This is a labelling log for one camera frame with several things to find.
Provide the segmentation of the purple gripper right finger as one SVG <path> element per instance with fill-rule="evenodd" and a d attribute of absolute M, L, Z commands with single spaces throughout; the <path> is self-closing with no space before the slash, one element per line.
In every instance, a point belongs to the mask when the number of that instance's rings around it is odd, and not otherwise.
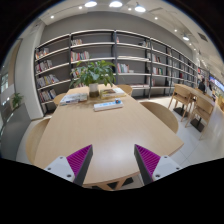
<path fill-rule="evenodd" d="M 134 155 L 145 185 L 181 170 L 168 155 L 159 156 L 137 144 L 134 145 Z"/>

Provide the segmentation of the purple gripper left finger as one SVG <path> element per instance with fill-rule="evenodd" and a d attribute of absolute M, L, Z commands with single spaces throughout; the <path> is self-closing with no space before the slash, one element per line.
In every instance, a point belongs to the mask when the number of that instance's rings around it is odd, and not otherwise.
<path fill-rule="evenodd" d="M 76 185 L 82 186 L 92 156 L 93 147 L 88 145 L 67 157 L 57 157 L 45 170 Z"/>

